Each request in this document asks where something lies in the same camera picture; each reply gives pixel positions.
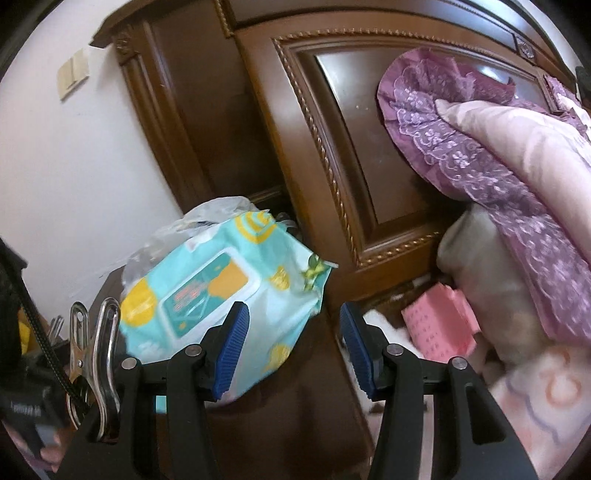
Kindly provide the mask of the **person left hand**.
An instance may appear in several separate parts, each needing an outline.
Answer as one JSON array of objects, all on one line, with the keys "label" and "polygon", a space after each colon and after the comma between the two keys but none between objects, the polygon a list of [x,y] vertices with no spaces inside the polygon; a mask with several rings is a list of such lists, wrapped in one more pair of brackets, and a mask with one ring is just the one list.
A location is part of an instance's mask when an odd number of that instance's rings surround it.
[{"label": "person left hand", "polygon": [[23,458],[32,468],[56,473],[67,451],[72,433],[73,431],[71,429],[57,430],[50,444],[40,450],[39,457],[35,457],[32,454],[27,443],[18,433],[12,432],[9,436]]}]

